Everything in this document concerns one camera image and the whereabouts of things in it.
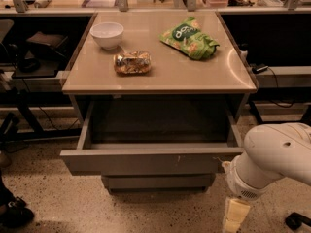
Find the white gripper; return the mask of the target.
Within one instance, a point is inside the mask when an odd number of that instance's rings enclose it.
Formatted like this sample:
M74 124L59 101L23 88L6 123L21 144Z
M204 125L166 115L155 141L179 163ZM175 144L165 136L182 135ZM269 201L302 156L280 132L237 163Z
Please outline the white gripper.
M222 167L228 187L243 199L225 199L222 233L237 233L251 209L251 205L244 200L259 199L267 190L269 178L248 155L237 155L232 161L223 161Z

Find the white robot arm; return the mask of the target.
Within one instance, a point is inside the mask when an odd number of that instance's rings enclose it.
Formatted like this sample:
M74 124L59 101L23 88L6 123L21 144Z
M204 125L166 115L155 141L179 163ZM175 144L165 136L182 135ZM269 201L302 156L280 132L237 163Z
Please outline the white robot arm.
M262 124L249 130L244 151L222 163L232 198L225 200L222 233L237 233L250 202L283 178L311 184L311 128L303 123Z

